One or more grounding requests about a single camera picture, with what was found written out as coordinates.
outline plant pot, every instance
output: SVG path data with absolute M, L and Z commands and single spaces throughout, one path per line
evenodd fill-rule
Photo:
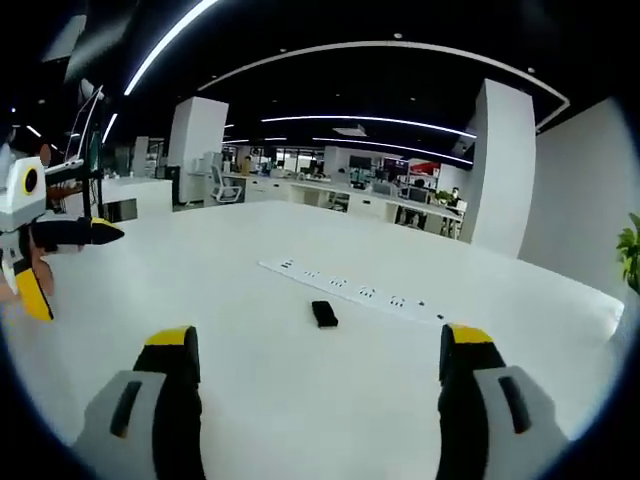
M 611 343 L 621 355 L 621 358 L 626 357 L 627 351 L 638 335 L 639 327 L 640 295 L 628 287 L 625 296 L 624 310 L 622 311 L 616 331 L 611 336 Z

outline computer monitor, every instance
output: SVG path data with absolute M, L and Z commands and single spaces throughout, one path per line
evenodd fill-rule
M 409 174 L 409 161 L 408 160 L 397 160 L 395 158 L 385 158 L 384 159 L 384 169 L 387 172 L 393 171 L 396 176 L 398 175 L 408 175 Z
M 351 155 L 351 157 L 349 158 L 349 167 L 371 170 L 371 158 L 356 157 L 355 155 Z

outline cabinet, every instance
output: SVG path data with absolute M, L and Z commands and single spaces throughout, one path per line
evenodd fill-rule
M 385 221 L 387 217 L 387 204 L 383 200 L 372 198 L 368 195 L 352 193 L 349 195 L 347 213 L 354 217 L 373 218 Z
M 279 179 L 248 178 L 245 202 L 263 202 L 267 200 L 289 200 L 289 186 Z

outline curved light strip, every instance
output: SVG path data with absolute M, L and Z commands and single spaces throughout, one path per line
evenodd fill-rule
M 30 130 L 31 133 L 33 133 L 36 137 L 41 137 L 42 135 L 40 135 L 40 132 L 38 132 L 35 128 L 33 128 L 31 125 L 27 125 L 27 130 Z
M 507 65 L 506 63 L 499 62 L 498 60 L 494 60 L 493 58 L 485 57 L 484 55 L 478 55 L 477 53 L 467 52 L 466 50 L 459 50 L 457 48 L 443 47 L 442 45 L 433 45 L 430 43 L 421 43 L 421 42 L 398 42 L 394 40 L 369 40 L 369 41 L 362 41 L 362 42 L 332 43 L 329 45 L 319 45 L 317 47 L 303 48 L 301 50 L 294 50 L 292 52 L 286 52 L 280 55 L 274 55 L 272 57 L 258 60 L 257 62 L 249 63 L 240 68 L 236 68 L 235 70 L 225 73 L 224 75 L 220 75 L 215 80 L 212 80 L 202 85 L 200 88 L 198 88 L 198 91 L 205 90 L 209 88 L 211 85 L 214 85 L 218 82 L 221 82 L 222 80 L 225 80 L 229 77 L 237 75 L 238 73 L 245 72 L 254 67 L 259 67 L 260 65 L 265 65 L 267 63 L 283 60 L 285 58 L 296 57 L 298 55 L 305 55 L 307 53 L 325 52 L 328 50 L 338 50 L 341 48 L 359 48 L 359 47 L 415 48 L 420 50 L 431 50 L 433 52 L 448 53 L 451 55 L 457 55 L 459 57 L 464 57 L 470 60 L 482 62 L 487 65 L 491 65 L 492 67 L 496 67 L 506 72 L 509 72 L 513 75 L 517 75 L 518 77 L 523 78 L 533 83 L 534 85 L 542 88 L 543 90 L 549 92 L 551 95 L 557 97 L 560 101 L 562 101 L 562 105 L 560 105 L 560 107 L 558 107 L 556 110 L 551 112 L 551 114 L 549 114 L 546 118 L 544 118 L 540 123 L 538 123 L 538 125 L 536 125 L 536 128 L 542 128 L 548 122 L 550 122 L 555 117 L 557 117 L 562 111 L 569 108 L 569 105 L 570 105 L 569 99 L 567 97 L 565 97 L 560 92 L 550 87 L 546 83 L 538 80 L 537 78 L 529 75 L 526 72 L 523 72 L 522 70 L 518 70 L 517 68 L 512 67 L 511 65 Z
M 443 132 L 455 133 L 469 138 L 476 138 L 471 133 L 462 132 L 453 128 L 439 127 L 438 125 L 431 125 L 429 123 L 411 122 L 409 120 L 398 120 L 396 118 L 381 118 L 381 117 L 356 117 L 352 115 L 305 115 L 302 117 L 278 117 L 278 118 L 265 118 L 262 122 L 283 122 L 286 120 L 367 120 L 374 122 L 389 122 L 389 123 L 401 123 L 402 125 L 412 125 L 414 127 L 431 128 L 433 130 L 441 130 Z
M 109 125 L 107 125 L 107 129 L 104 131 L 104 137 L 102 137 L 102 143 L 107 141 L 107 137 L 109 136 L 109 132 L 111 131 L 111 127 L 113 127 L 113 123 L 116 121 L 116 118 L 118 118 L 117 113 L 114 113 L 113 115 L 111 115 L 111 120 L 109 120 Z
M 211 5 L 213 5 L 217 1 L 218 0 L 202 0 L 195 7 L 193 7 L 189 12 L 187 12 L 187 14 L 184 17 L 182 17 L 180 21 L 176 23 L 173 26 L 173 28 L 169 30 L 169 32 L 164 37 L 162 37 L 162 40 L 160 40 L 160 42 L 156 45 L 156 47 L 153 50 L 151 50 L 151 53 L 149 54 L 149 56 L 145 59 L 144 62 L 142 62 L 142 65 L 140 65 L 140 68 L 138 68 L 138 71 L 129 82 L 129 86 L 124 91 L 125 96 L 129 95 L 133 91 L 133 89 L 136 88 L 136 85 L 138 84 L 142 76 L 149 69 L 153 61 L 156 59 L 156 57 L 160 55 L 162 50 L 164 50 L 167 47 L 167 45 L 169 45 L 171 41 L 174 38 L 176 38 L 180 34 L 180 32 L 182 32 L 182 30 L 187 28 L 187 26 L 189 26 L 191 22 L 193 22 L 196 18 L 198 18 L 200 14 L 202 14 L 207 8 L 209 8 Z
M 402 147 L 400 145 L 389 145 L 388 143 L 365 142 L 363 140 L 347 140 L 347 139 L 344 139 L 344 138 L 318 138 L 318 137 L 314 137 L 313 140 L 318 141 L 318 142 L 361 143 L 363 145 L 375 145 L 377 147 L 399 148 L 400 150 L 410 150 L 412 152 L 426 153 L 428 155 L 435 155 L 436 157 L 448 158 L 450 160 L 455 160 L 456 162 L 462 162 L 462 163 L 466 163 L 468 165 L 473 165 L 473 162 L 470 162 L 469 160 L 464 160 L 462 158 L 452 157 L 450 155 L 444 155 L 442 153 L 430 152 L 428 150 L 420 150 L 419 148 Z

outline desk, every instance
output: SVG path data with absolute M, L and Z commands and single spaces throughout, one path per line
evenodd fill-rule
M 102 202 L 104 204 L 136 200 L 138 218 L 171 213 L 171 180 L 159 180 L 146 177 L 106 178 L 102 181 Z M 65 199 L 67 212 L 72 215 L 84 215 L 82 194 L 71 195 Z M 92 214 L 98 214 L 97 206 L 92 206 Z
M 245 202 L 285 200 L 322 207 L 328 203 L 329 194 L 334 193 L 349 196 L 347 213 L 357 217 L 374 218 L 386 223 L 394 223 L 398 207 L 403 207 L 455 222 L 463 220 L 462 215 L 458 215 L 441 205 L 427 205 L 399 197 L 356 190 L 346 183 L 300 181 L 261 175 L 246 176 L 239 173 L 223 173 L 222 176 L 243 181 Z
M 309 302 L 328 296 L 257 264 L 278 257 L 485 329 L 551 396 L 570 438 L 615 379 L 606 341 L 619 301 L 466 243 L 287 202 L 121 226 L 115 243 L 50 257 L 53 323 L 3 325 L 35 405 L 65 442 L 149 335 L 188 322 L 199 335 L 208 478 L 435 478 L 440 327 L 329 297 L 340 326 L 321 331 Z

